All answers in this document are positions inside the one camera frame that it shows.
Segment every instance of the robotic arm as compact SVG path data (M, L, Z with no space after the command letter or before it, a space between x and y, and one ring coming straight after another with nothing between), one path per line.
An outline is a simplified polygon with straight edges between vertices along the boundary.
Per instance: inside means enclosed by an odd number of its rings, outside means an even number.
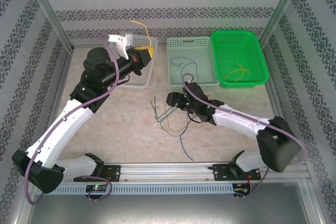
M119 79L124 79L131 72L140 76L141 70L146 67L152 59L153 48L131 47L126 50L126 46L132 44L132 35L129 34L126 34L125 37L110 35L109 41L117 43L117 51L121 56L117 59ZM71 93L70 100L56 121L27 151L17 150L12 156L12 160L19 172L25 176L28 163L34 153L36 151L38 152L30 169L28 180L46 194L56 189L64 180L83 175L96 177L102 175L104 162L91 153L85 154L80 158L63 161L58 160L59 154L72 136L96 113L108 95L103 99L89 104L87 107L78 109L66 119L65 115L79 105L106 93L108 87L112 86L115 82L116 69L106 49L94 48L89 51L83 65L85 71L81 75L80 82ZM50 129L61 119L64 119L64 121L50 134L43 147L38 150L41 141L49 133Z
M184 94L177 92L168 94L166 102L169 106L177 107L190 114L194 114L198 116L202 122L229 127L258 142L259 152L246 153L241 151L231 160L230 172L237 178L252 169L266 166L276 172L283 172L287 165L289 165L293 158L300 152L301 148L294 140L259 123L264 122L270 124L294 135L284 119L276 116L269 120L239 112L239 114L255 118L257 121L252 122L234 113L237 112L237 110L232 109L227 104L224 104L224 102L209 100L203 93L201 87L195 82L186 82L186 85L190 91L201 100L229 110L231 113L214 109L197 101L185 88L183 88Z

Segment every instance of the plastic basket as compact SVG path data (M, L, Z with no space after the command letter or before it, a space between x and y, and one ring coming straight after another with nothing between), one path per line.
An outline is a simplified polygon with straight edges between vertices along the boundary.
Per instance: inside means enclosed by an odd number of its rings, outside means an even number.
M152 40L152 47L154 48L154 55L151 60L151 62L141 70L142 75L137 76L135 73L130 74L130 80L126 82L123 85L120 85L118 87L121 88L130 88L130 89L144 89L149 85L149 82L151 80L151 75L153 71L153 64L156 56L156 50L157 50L157 44L158 44L158 39L151 37ZM117 48L115 46L114 42L110 43L110 48L112 49L114 55L116 58L119 58ZM139 46L149 46L149 40L146 35L133 35L133 47L139 47Z
M202 90L214 89L216 77L210 37L167 39L169 84L174 92L182 92L182 75L191 73Z
M211 35L211 42L221 87L253 88L268 81L269 73L255 34L241 30L216 31Z

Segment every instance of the beige floor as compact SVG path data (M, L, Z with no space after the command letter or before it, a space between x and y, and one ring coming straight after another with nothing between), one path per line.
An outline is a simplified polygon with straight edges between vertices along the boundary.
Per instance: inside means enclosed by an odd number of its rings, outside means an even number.
M78 83L83 61L89 49L75 49L62 96L60 110ZM60 158L73 158L92 152L105 162L190 162L178 137L164 132L154 119L149 101L154 95L163 113L170 90L167 74L166 47L159 46L155 67L162 80L156 89L157 78L152 74L150 85L143 90L118 87L100 110L84 124L64 148ZM273 113L264 86L253 89L222 89L207 91L211 99L224 101L231 107L259 117L271 118ZM186 123L186 114L171 115L171 126L179 129ZM209 123L191 123L183 135L183 144L195 162L229 161L241 150L257 150L256 141L231 129Z

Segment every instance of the light blue basket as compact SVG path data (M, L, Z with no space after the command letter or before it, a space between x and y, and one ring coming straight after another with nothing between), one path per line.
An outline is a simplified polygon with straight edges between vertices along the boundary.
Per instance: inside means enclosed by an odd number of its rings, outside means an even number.
M169 85L172 91L182 92L182 75L185 73L193 74L203 91L219 85L210 37L168 38L167 54Z

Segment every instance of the striped wall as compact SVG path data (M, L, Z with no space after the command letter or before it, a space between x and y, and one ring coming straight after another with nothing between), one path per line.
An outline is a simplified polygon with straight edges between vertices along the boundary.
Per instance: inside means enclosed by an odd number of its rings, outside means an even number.
M206 36L221 29L263 32L279 0L50 0L75 45L121 30L155 37Z
M0 30L0 223L5 223L22 186L12 154L43 134L68 52L37 0L0 0Z
M336 223L336 0L291 0L264 48L282 111L307 147L327 223Z

